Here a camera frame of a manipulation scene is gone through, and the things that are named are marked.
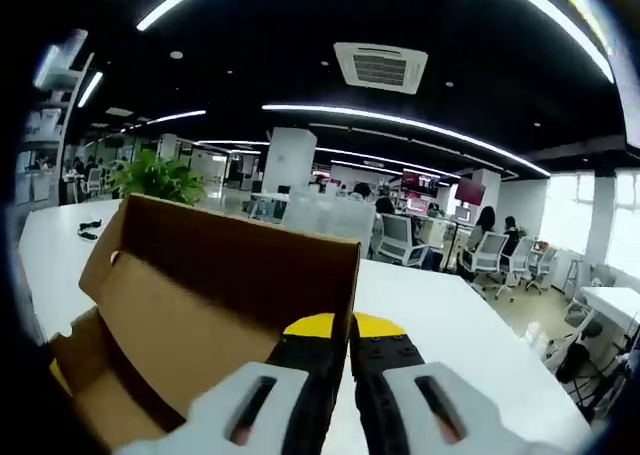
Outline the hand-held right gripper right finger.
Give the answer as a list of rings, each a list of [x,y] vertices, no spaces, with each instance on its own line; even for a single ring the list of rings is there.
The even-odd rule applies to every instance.
[[[423,357],[388,319],[356,313],[350,349],[371,454],[578,454],[589,438],[534,410],[515,418],[470,370]]]

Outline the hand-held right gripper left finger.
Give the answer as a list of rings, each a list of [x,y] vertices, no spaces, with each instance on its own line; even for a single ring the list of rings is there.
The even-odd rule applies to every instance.
[[[118,454],[319,454],[336,392],[329,313],[289,325],[264,362],[248,362],[196,398],[186,422]]]

